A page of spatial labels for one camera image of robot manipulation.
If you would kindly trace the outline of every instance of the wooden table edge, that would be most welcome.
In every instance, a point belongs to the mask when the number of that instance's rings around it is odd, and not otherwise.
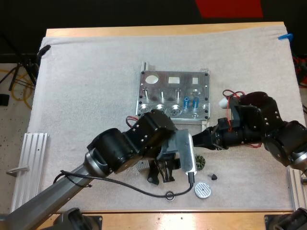
[[[105,213],[101,216],[103,230],[265,230],[264,215],[283,215],[291,212],[182,212],[182,213]],[[38,229],[52,226],[58,214],[52,215]]]
[[[91,27],[47,29],[46,37],[101,37],[140,35],[195,35],[265,26],[284,26],[283,22],[221,23],[127,27]]]

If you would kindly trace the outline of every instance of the metal peg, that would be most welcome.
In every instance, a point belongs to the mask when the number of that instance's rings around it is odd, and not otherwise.
[[[29,171],[29,166],[25,165],[25,166],[21,166],[21,167],[17,167],[17,168],[13,168],[11,170],[8,170],[6,172],[6,174],[13,176],[13,177],[17,177],[17,173],[18,172],[22,172],[22,171]]]

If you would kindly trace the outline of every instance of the metal plate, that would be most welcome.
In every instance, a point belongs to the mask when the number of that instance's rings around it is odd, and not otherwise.
[[[299,207],[307,209],[307,185],[302,185],[301,174],[302,172],[300,170],[288,168],[289,184],[294,211]]]
[[[199,182],[195,186],[195,193],[198,198],[205,199],[211,194],[210,186],[205,182]]]
[[[24,135],[19,168],[28,166],[29,170],[17,173],[11,212],[40,192],[47,138],[47,133],[26,133]]]
[[[152,109],[159,109],[175,124],[201,124],[210,117],[209,71],[175,72],[148,71],[143,65],[136,115],[141,116]],[[184,98],[189,97],[189,106],[184,107]],[[197,108],[193,100],[199,98]]]

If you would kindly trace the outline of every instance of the silver bracket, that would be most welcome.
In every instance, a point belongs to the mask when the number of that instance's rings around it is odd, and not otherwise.
[[[149,67],[149,62],[148,61],[142,62],[141,72],[148,71],[148,67]]]
[[[175,152],[179,153],[180,166],[184,172],[196,172],[193,139],[187,129],[176,130],[174,135],[163,144],[157,159],[161,158],[163,154]]]
[[[299,207],[307,208],[307,185],[302,184],[302,172],[297,169],[288,168],[289,184],[293,201],[293,210]]]
[[[11,212],[40,192],[47,139],[47,133],[25,133],[24,135],[19,166],[7,172],[16,176]]]
[[[29,165],[20,166],[20,167],[17,167],[17,168],[10,169],[6,172],[6,174],[13,176],[13,177],[17,177],[17,173],[22,172],[22,171],[29,171]]]

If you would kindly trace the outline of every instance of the black cable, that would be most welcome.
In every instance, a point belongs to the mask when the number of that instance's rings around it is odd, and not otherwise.
[[[64,171],[64,170],[61,170],[61,173],[59,175],[57,175],[57,177],[54,179],[53,183],[57,182],[57,180],[61,176],[66,176],[66,177],[74,176],[74,177],[85,178],[85,179],[108,181],[108,182],[112,182],[112,183],[116,183],[116,184],[128,187],[128,188],[133,189],[133,190],[135,190],[135,191],[137,191],[139,193],[142,193],[142,194],[145,194],[145,195],[148,195],[148,196],[157,197],[157,198],[167,198],[169,196],[169,195],[166,195],[166,194],[165,195],[156,195],[156,194],[148,193],[146,191],[143,191],[143,190],[141,190],[139,188],[136,188],[136,187],[134,187],[134,186],[132,186],[130,184],[127,184],[125,182],[117,181],[117,180],[110,179],[110,178],[101,178],[101,177],[95,177],[95,176],[82,175],[82,174],[67,172],[67,171]],[[180,195],[184,195],[184,194],[188,193],[193,188],[193,185],[194,185],[193,183],[190,183],[190,187],[186,191],[181,192],[181,193],[175,193],[173,196],[180,196]]]
[[[17,69],[17,67],[12,68],[1,80],[0,80],[0,84],[11,74],[13,73],[13,71]]]

